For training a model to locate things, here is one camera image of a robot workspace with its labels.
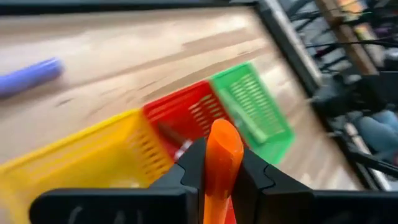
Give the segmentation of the lavender Sharpie highlighter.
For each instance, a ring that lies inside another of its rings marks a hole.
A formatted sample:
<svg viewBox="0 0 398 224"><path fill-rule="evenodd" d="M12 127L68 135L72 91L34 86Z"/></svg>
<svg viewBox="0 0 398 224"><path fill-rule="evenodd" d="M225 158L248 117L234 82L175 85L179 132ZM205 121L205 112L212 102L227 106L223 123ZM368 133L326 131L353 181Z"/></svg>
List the lavender Sharpie highlighter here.
<svg viewBox="0 0 398 224"><path fill-rule="evenodd" d="M50 82L62 75L61 60L50 58L0 75L0 99L18 95L24 91Z"/></svg>

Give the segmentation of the green plastic basket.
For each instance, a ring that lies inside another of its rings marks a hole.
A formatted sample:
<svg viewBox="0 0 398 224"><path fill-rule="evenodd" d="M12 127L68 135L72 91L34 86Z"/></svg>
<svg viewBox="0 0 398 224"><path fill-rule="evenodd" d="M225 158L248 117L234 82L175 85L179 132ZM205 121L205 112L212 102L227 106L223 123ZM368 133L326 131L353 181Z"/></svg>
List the green plastic basket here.
<svg viewBox="0 0 398 224"><path fill-rule="evenodd" d="M211 76L210 83L249 148L278 164L294 132L255 67L239 64Z"/></svg>

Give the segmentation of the wooden workbench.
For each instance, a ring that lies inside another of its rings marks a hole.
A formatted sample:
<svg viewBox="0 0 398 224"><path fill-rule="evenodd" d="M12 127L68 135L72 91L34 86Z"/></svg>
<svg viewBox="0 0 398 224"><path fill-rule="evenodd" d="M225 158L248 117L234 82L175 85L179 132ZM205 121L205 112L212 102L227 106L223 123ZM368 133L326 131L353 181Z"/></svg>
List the wooden workbench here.
<svg viewBox="0 0 398 224"><path fill-rule="evenodd" d="M350 62L364 75L379 75L382 47L365 43L376 38L367 22L353 25L364 17L362 0L314 0Z"/></svg>

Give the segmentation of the red plastic basket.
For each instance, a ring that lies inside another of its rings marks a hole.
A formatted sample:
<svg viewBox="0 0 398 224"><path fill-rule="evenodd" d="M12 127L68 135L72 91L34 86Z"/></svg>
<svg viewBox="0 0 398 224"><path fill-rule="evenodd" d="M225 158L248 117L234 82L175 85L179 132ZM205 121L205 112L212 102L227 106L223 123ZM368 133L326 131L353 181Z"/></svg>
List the red plastic basket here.
<svg viewBox="0 0 398 224"><path fill-rule="evenodd" d="M168 124L192 141L206 139L216 119L225 119L235 125L210 82L206 80L144 105L143 112L172 159L178 147L160 133L157 127L159 122Z"/></svg>

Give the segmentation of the yellow plastic basket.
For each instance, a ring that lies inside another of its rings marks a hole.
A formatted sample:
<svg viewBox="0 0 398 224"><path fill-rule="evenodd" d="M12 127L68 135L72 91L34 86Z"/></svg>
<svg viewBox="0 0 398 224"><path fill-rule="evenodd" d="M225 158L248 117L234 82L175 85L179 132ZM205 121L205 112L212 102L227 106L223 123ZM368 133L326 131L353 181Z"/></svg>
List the yellow plastic basket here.
<svg viewBox="0 0 398 224"><path fill-rule="evenodd" d="M56 188L148 187L174 162L142 110L129 110L0 166L0 204L12 224Z"/></svg>

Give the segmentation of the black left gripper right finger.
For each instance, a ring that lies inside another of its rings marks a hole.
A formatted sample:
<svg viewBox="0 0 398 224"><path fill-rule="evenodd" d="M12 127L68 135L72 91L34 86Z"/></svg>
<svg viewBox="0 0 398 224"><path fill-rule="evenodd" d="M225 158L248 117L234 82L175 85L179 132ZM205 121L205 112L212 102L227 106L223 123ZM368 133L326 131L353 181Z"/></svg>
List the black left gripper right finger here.
<svg viewBox="0 0 398 224"><path fill-rule="evenodd" d="M237 224L310 224L312 190L249 149L233 188Z"/></svg>

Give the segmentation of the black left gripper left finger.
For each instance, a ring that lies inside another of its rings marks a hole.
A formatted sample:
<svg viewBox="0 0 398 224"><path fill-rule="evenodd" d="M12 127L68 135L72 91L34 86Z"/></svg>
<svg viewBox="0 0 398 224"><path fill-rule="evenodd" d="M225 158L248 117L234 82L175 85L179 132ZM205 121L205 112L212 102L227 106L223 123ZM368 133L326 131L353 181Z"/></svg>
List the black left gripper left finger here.
<svg viewBox="0 0 398 224"><path fill-rule="evenodd" d="M161 190L150 224L203 224L206 140L196 140L150 188Z"/></svg>

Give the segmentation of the red Expo marker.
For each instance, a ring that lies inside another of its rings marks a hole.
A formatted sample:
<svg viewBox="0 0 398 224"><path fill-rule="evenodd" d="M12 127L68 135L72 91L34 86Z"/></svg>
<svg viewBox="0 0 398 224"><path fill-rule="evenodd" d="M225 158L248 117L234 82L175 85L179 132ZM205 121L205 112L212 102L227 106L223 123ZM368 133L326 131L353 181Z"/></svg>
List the red Expo marker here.
<svg viewBox="0 0 398 224"><path fill-rule="evenodd" d="M185 151L193 144L191 139L186 138L166 123L159 122L157 127L164 138L166 138L174 146L178 147L178 149L173 153L173 159L175 161L179 160Z"/></svg>

